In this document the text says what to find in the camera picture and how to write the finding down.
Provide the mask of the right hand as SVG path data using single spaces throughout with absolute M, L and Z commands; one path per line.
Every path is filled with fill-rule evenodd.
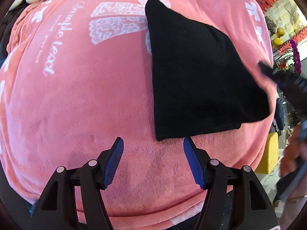
M 284 177 L 297 168 L 296 159 L 301 157 L 306 161 L 306 142 L 299 141 L 301 126 L 295 127 L 292 136 L 289 138 L 289 144 L 284 150 L 284 156 L 281 159 L 280 176 Z M 300 213 L 306 203 L 306 175 L 292 191 L 285 202 L 282 216 L 279 218 L 281 229 L 287 229 L 297 215 Z

